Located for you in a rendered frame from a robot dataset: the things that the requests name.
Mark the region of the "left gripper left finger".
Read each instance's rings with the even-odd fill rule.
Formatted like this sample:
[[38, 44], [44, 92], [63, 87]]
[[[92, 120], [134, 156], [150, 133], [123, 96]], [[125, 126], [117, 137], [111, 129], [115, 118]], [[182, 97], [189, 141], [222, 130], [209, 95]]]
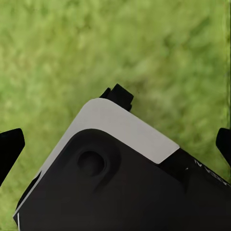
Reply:
[[25, 147], [21, 128], [0, 133], [0, 185], [4, 182]]

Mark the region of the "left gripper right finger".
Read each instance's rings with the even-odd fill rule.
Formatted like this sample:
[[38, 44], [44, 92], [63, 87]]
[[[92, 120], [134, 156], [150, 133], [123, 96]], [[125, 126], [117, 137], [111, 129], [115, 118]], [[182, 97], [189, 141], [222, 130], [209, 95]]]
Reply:
[[231, 129], [219, 129], [216, 146], [231, 167]]

